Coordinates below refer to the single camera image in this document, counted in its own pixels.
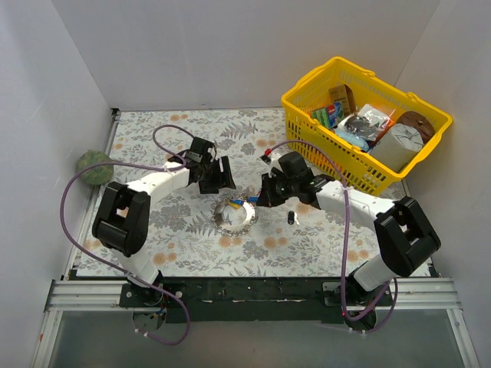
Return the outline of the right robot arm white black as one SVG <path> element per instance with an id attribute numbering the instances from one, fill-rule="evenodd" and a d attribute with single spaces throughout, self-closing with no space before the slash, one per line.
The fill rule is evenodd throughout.
<path id="1" fill-rule="evenodd" d="M 375 299 L 383 284 L 411 276 L 440 249 L 441 240 L 416 199 L 383 199 L 356 189 L 326 174 L 316 175 L 300 153 L 278 156 L 270 152 L 261 160 L 268 166 L 256 204 L 276 207 L 290 198 L 325 212 L 345 217 L 347 225 L 371 230 L 378 253 L 346 276 L 344 286 L 350 303 Z"/>

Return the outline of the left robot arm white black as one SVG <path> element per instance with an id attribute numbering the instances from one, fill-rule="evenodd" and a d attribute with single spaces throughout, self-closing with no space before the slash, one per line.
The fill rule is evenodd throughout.
<path id="1" fill-rule="evenodd" d="M 217 158 L 215 144 L 198 137 L 156 172 L 124 184 L 110 182 L 104 190 L 92 235 L 110 249 L 124 273 L 139 285 L 137 297 L 148 307 L 158 305 L 163 297 L 163 288 L 156 283 L 159 270 L 145 245 L 150 207 L 193 183 L 202 194 L 236 187 L 229 157 Z"/>

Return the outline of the metal disc keyring holder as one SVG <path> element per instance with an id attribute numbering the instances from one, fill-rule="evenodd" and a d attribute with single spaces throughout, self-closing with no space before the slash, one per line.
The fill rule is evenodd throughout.
<path id="1" fill-rule="evenodd" d="M 240 209 L 234 209 L 224 199 L 213 207 L 213 221 L 216 229 L 223 235 L 240 236 L 249 232 L 255 224 L 257 216 L 252 203 L 245 202 Z"/>

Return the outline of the blue key fob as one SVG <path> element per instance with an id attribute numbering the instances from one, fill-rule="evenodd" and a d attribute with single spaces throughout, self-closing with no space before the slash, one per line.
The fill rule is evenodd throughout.
<path id="1" fill-rule="evenodd" d="M 256 203 L 258 201 L 258 198 L 259 198 L 258 196 L 250 196 L 245 199 L 231 199 L 230 202 L 237 205 L 242 205 L 245 202 Z"/>

